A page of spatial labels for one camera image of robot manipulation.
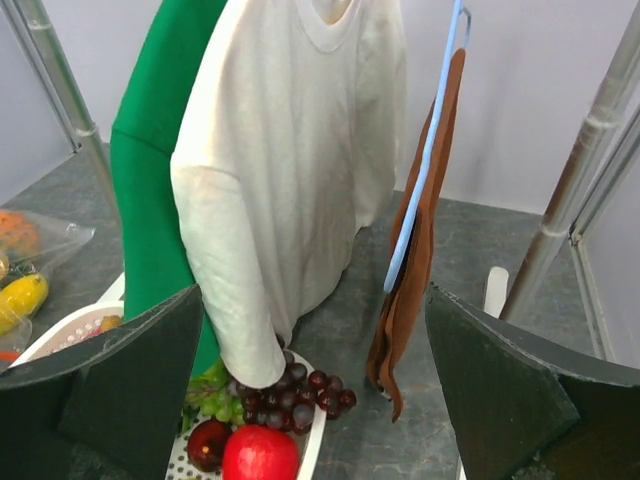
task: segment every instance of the t-shirt sleeve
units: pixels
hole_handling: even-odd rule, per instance
[[[204,165],[174,167],[171,180],[182,241],[220,355],[240,383],[273,385],[285,361],[269,316],[240,182]]]
[[[404,157],[407,109],[406,43],[397,0],[371,2],[358,43],[355,202],[358,226],[388,205]]]

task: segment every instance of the red apple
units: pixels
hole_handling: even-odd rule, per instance
[[[224,480],[295,480],[300,452],[286,433],[247,425],[236,430],[224,451]]]
[[[202,472],[213,472],[222,466],[231,428],[215,419],[202,422],[193,429],[187,442],[189,462]]]

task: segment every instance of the blue hanger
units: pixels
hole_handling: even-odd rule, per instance
[[[447,38],[447,46],[444,51],[444,60],[442,63],[442,70],[440,71],[440,80],[438,82],[438,92],[436,93],[436,100],[433,109],[433,116],[431,117],[431,123],[429,124],[429,132],[427,133],[427,139],[425,142],[424,150],[422,152],[422,163],[420,165],[420,173],[418,179],[411,193],[411,199],[409,200],[409,206],[407,207],[407,213],[402,221],[402,228],[400,229],[400,235],[396,242],[396,247],[391,256],[391,262],[389,263],[389,270],[387,276],[384,279],[384,292],[391,293],[393,287],[398,278],[400,267],[407,252],[407,246],[409,245],[409,237],[413,229],[413,224],[416,219],[416,211],[418,209],[418,202],[422,196],[424,190],[424,184],[427,181],[429,174],[429,165],[431,164],[431,151],[433,150],[433,144],[436,140],[436,133],[438,132],[438,125],[440,124],[440,116],[442,115],[442,105],[444,103],[444,94],[447,89],[447,79],[449,78],[449,68],[451,67],[451,58],[453,56],[453,44],[456,39],[456,30],[458,27],[458,19],[460,15],[464,14],[467,17],[467,28],[464,37],[464,47],[466,48],[469,43],[469,35],[471,33],[471,12],[462,5],[462,0],[455,0],[453,5],[453,15],[451,17],[451,24],[449,26],[449,36]]]

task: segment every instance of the plastic bag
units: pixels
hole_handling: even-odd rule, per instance
[[[27,347],[31,319],[49,295],[54,271],[94,232],[33,212],[0,209],[0,361],[11,363]]]

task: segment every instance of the green fabric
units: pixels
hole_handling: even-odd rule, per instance
[[[191,88],[225,0],[164,0],[111,133],[111,169],[122,217],[125,319],[195,283],[173,201],[169,163]],[[193,366],[219,358],[204,319]]]

